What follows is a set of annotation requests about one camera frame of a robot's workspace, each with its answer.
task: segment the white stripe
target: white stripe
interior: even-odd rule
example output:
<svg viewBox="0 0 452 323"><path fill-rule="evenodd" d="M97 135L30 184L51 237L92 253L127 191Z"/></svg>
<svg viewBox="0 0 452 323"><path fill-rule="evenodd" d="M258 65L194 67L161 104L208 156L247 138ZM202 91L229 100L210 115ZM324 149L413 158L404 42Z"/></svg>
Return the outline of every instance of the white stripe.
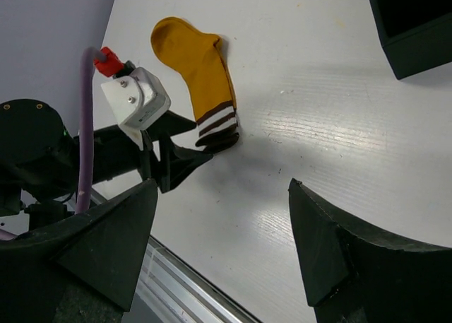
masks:
<svg viewBox="0 0 452 323"><path fill-rule="evenodd" d="M203 134L201 137L199 137L199 139L204 138L205 136L208 136L209 134L214 134L216 132L220 132L221 130L224 130L228 127L230 127L231 125L234 125L237 123L237 120L235 119L235 117L227 120L226 122L224 122L223 124L219 125L218 127L214 127L213 129L211 129L210 131L206 132L205 134Z"/></svg>
<svg viewBox="0 0 452 323"><path fill-rule="evenodd" d="M222 119L223 117L226 117L229 113L233 113L234 108L232 106L228 106L225 109L218 111L217 113L213 114L209 118L207 118L204 122L202 122L198 129L199 131L203 131L206 127L211 125L212 123L216 122L217 120Z"/></svg>

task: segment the gray wall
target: gray wall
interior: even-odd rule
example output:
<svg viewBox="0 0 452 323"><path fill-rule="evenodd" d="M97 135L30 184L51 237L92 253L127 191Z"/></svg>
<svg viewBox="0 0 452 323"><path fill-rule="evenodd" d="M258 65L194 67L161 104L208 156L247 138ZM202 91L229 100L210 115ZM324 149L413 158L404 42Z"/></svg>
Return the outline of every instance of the gray wall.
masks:
<svg viewBox="0 0 452 323"><path fill-rule="evenodd" d="M81 53L102 44L113 1L0 0L0 102L47 102L76 134Z"/></svg>

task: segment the yellow sock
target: yellow sock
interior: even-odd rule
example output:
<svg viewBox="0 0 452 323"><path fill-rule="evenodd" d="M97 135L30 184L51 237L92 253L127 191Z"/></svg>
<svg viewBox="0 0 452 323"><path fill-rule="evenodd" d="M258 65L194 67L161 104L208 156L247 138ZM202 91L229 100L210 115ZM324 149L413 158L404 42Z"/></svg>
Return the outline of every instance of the yellow sock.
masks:
<svg viewBox="0 0 452 323"><path fill-rule="evenodd" d="M197 146L218 152L234 145L236 101L234 88L220 50L219 35L202 33L175 17L154 27L150 42L157 58L179 72L189 87L199 129Z"/></svg>

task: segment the table surface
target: table surface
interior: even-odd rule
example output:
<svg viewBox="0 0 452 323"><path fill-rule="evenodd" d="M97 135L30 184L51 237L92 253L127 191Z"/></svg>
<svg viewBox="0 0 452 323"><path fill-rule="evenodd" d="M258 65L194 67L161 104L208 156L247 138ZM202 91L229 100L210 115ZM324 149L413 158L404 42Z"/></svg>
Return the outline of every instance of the table surface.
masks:
<svg viewBox="0 0 452 323"><path fill-rule="evenodd" d="M104 39L160 78L193 119L185 82L150 47L179 16L217 33L241 140L160 196L152 234L264 322L315 322L288 209L292 177L392 232L452 247L452 65L397 81L369 0L116 0ZM95 76L95 126L114 123ZM197 131L175 138L194 147ZM111 197L133 172L97 190Z"/></svg>

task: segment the purple cable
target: purple cable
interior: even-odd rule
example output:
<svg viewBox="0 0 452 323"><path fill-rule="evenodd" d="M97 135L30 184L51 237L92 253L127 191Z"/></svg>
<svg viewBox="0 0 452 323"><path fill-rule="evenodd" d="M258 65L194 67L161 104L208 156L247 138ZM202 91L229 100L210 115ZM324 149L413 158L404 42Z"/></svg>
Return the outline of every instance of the purple cable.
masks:
<svg viewBox="0 0 452 323"><path fill-rule="evenodd" d="M0 240L12 240L13 238L16 238L17 236L13 233L9 233L8 231L0 229Z"/></svg>
<svg viewBox="0 0 452 323"><path fill-rule="evenodd" d="M76 213L89 209L93 185L94 129L93 129L93 61L106 61L107 57L94 47L83 52L81 61L81 108L80 108L80 170Z"/></svg>

